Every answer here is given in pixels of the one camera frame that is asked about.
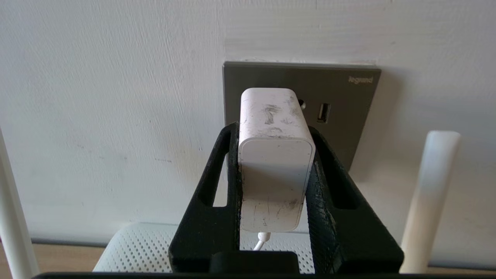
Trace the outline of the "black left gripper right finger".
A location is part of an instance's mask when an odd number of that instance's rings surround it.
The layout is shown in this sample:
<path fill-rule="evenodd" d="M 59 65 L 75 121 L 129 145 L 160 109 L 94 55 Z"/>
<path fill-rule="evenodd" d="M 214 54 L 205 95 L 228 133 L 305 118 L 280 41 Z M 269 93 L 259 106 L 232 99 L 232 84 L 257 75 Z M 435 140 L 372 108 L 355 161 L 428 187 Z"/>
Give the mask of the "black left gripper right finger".
<path fill-rule="evenodd" d="M 318 274 L 397 274 L 404 253 L 329 143 L 310 127 L 315 158 L 305 201 Z"/>

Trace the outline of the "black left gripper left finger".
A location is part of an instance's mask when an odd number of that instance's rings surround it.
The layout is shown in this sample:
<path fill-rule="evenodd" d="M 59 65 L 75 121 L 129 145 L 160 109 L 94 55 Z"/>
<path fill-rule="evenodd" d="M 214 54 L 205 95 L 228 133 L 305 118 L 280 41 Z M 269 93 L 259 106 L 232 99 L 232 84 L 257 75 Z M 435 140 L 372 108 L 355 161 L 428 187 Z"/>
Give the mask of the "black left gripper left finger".
<path fill-rule="evenodd" d="M 239 123 L 221 129 L 202 176 L 169 245 L 174 273 L 207 273 L 213 255 L 239 250 L 241 173 L 238 166 Z M 223 164 L 228 166 L 224 207 L 214 207 Z"/>

